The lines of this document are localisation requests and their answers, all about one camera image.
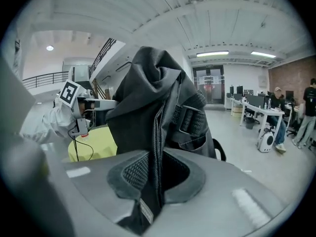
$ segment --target railing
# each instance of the railing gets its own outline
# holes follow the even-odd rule
[[[93,84],[93,91],[96,94],[97,98],[99,98],[99,96],[101,97],[101,99],[108,99],[105,95],[105,92],[103,92],[102,88],[100,87],[100,85],[97,83],[96,79],[94,79],[92,81]]]
[[[31,77],[23,80],[23,84],[27,89],[37,88],[47,84],[64,82],[68,79],[68,72],[57,72],[37,77]]]
[[[91,68],[89,69],[89,78],[91,78],[93,71],[95,71],[95,69],[98,66],[98,64],[100,63],[100,61],[107,54],[107,52],[110,50],[111,46],[113,46],[115,44],[115,42],[117,42],[116,39],[112,39],[112,38],[109,38],[107,40],[107,42],[105,42],[104,46],[101,48],[101,51],[99,52],[99,54],[95,58]]]

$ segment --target yellow cloth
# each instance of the yellow cloth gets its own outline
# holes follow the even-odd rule
[[[79,135],[77,141],[90,145],[93,148],[93,156],[91,159],[100,159],[115,156],[117,146],[114,142],[110,129],[102,127],[89,131],[88,138],[82,138]],[[92,155],[92,149],[86,145],[77,143],[79,161],[89,160]],[[70,161],[77,161],[76,151],[73,141],[68,146],[68,154]]]

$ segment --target black t-shirt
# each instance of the black t-shirt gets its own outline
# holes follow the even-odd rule
[[[285,101],[282,98],[277,99],[274,94],[271,94],[271,108],[280,108],[285,111]]]
[[[304,91],[303,99],[305,100],[305,115],[315,117],[316,89],[314,89],[313,87],[306,88]]]

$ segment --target black cable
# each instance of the black cable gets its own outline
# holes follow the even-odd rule
[[[89,160],[90,160],[90,159],[92,158],[92,156],[93,156],[93,153],[94,153],[93,147],[91,147],[91,146],[88,145],[88,144],[82,143],[82,142],[80,142],[80,141],[78,141],[78,140],[75,140],[75,141],[78,142],[78,143],[80,143],[80,144],[86,145],[86,146],[88,146],[88,147],[90,147],[90,148],[92,149],[92,155],[91,155],[90,158],[89,158]]]
[[[74,129],[75,127],[76,127],[76,126],[74,126],[73,128],[71,128],[70,130],[68,130],[68,135],[69,135],[69,137],[70,137],[70,138],[73,140],[73,142],[74,142],[74,147],[75,147],[75,151],[76,151],[76,155],[77,155],[77,161],[79,161],[78,149],[77,149],[77,142],[80,143],[80,144],[86,145],[86,146],[88,146],[88,147],[90,147],[90,148],[92,149],[92,154],[91,154],[91,156],[90,156],[90,158],[89,158],[89,160],[91,160],[91,158],[92,158],[92,156],[93,156],[93,154],[94,154],[93,147],[91,147],[91,146],[88,145],[88,144],[85,144],[85,143],[82,143],[82,142],[76,140],[75,137],[72,137],[72,136],[69,134],[69,132],[70,132],[72,129]]]

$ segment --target white desk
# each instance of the white desk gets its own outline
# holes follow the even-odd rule
[[[243,116],[245,114],[245,108],[246,107],[251,109],[251,110],[253,110],[255,112],[255,116],[257,115],[257,113],[264,114],[262,125],[261,125],[261,130],[260,130],[260,133],[259,133],[259,139],[263,135],[263,132],[264,132],[264,129],[265,129],[265,126],[266,126],[266,122],[267,122],[267,117],[268,116],[279,116],[279,119],[278,119],[278,122],[277,122],[277,125],[276,125],[276,131],[275,131],[275,134],[273,136],[273,141],[275,141],[276,140],[276,136],[277,136],[277,132],[278,132],[278,130],[280,128],[280,125],[281,125],[282,115],[284,114],[284,112],[272,111],[272,110],[264,110],[264,109],[258,108],[256,106],[253,106],[253,105],[245,103],[245,102],[241,103],[241,104],[243,105],[243,107],[242,107],[242,113],[241,113],[241,119],[240,119],[240,124],[239,125],[242,125]]]
[[[290,121],[292,119],[292,106],[290,105],[285,105],[285,108],[290,110],[290,117],[288,118],[288,123],[287,123],[287,126],[286,126],[286,131],[288,131],[288,127],[290,126]]]
[[[233,115],[233,108],[234,105],[242,105],[242,102],[240,100],[235,100],[234,98],[228,98],[226,97],[227,101],[230,101],[232,103],[232,109],[231,109],[231,116]]]

